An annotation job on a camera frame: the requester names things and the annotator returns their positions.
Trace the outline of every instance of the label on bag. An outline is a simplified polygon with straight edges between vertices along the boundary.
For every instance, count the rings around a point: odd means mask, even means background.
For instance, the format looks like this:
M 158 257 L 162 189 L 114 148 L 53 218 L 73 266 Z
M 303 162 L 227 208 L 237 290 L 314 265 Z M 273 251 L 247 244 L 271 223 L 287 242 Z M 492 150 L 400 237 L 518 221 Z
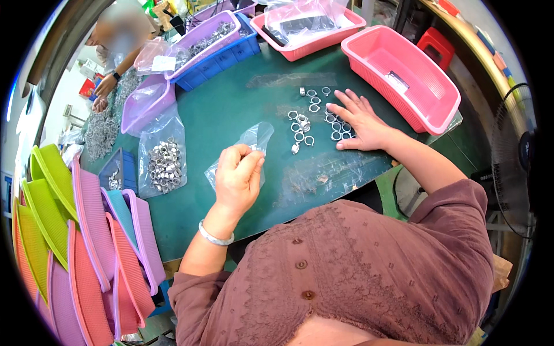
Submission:
M 156 55 L 152 61 L 152 72 L 154 71 L 175 71 L 177 58 L 174 56 Z
M 394 71 L 389 72 L 384 77 L 401 94 L 405 94 L 406 91 L 408 91 L 408 89 L 410 88 L 410 86 L 402 78 L 400 78 L 400 76 L 394 73 Z

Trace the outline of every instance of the red stool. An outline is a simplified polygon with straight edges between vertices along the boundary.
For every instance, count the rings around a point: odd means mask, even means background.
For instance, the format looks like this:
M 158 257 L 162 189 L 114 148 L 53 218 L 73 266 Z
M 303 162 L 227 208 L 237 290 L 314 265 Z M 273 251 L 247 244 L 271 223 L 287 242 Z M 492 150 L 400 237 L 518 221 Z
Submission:
M 427 29 L 417 43 L 417 47 L 439 65 L 443 71 L 447 70 L 454 56 L 452 44 L 435 28 Z

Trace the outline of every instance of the bag of rings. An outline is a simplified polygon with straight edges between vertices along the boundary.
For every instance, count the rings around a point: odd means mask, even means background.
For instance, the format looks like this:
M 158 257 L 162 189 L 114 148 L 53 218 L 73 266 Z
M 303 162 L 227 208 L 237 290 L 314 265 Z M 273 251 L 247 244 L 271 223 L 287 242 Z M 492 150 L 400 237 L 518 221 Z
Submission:
M 145 126 L 138 143 L 138 195 L 142 199 L 169 193 L 187 183 L 184 126 L 177 104 Z
M 273 132 L 275 129 L 273 126 L 265 121 L 259 122 L 256 125 L 252 126 L 248 130 L 246 130 L 242 135 L 240 135 L 240 139 L 237 144 L 246 144 L 250 149 L 252 150 L 259 150 L 266 154 L 268 142 L 271 138 L 271 135 L 273 135 Z M 219 164 L 219 159 L 217 159 L 205 172 L 206 178 L 208 178 L 208 181 L 212 188 L 216 189 L 216 171 L 217 171 L 217 165 Z M 260 173 L 260 188 L 265 183 L 265 174 L 264 174 L 264 168 L 261 168 Z
M 157 37 L 145 41 L 133 66 L 137 70 L 137 76 L 173 73 L 188 59 L 187 51 L 184 48 Z

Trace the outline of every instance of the plastic stool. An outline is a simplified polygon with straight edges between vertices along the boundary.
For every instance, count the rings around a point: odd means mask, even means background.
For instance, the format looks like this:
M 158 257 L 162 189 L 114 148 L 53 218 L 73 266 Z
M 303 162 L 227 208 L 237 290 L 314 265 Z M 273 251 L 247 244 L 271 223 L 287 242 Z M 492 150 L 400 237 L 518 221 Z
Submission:
M 454 56 L 454 46 L 435 28 L 423 34 L 417 47 L 425 52 L 439 67 L 446 71 Z
M 171 310 L 170 297 L 169 295 L 167 295 L 167 290 L 170 289 L 170 281 L 169 280 L 163 281 L 158 287 L 159 287 L 158 292 L 161 291 L 163 294 L 163 300 L 165 301 L 165 304 L 163 306 L 156 307 L 156 309 L 152 311 L 149 317 L 159 315 L 161 313 Z

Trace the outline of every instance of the brown blouse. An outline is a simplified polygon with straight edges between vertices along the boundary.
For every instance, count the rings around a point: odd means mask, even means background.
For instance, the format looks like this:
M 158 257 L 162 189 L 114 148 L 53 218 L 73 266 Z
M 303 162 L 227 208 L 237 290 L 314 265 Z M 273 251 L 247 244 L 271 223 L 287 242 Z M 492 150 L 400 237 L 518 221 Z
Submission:
M 463 344 L 485 313 L 486 195 L 465 179 L 405 223 L 339 200 L 253 241 L 233 273 L 175 274 L 178 345 L 283 345 L 315 313 L 378 337 Z

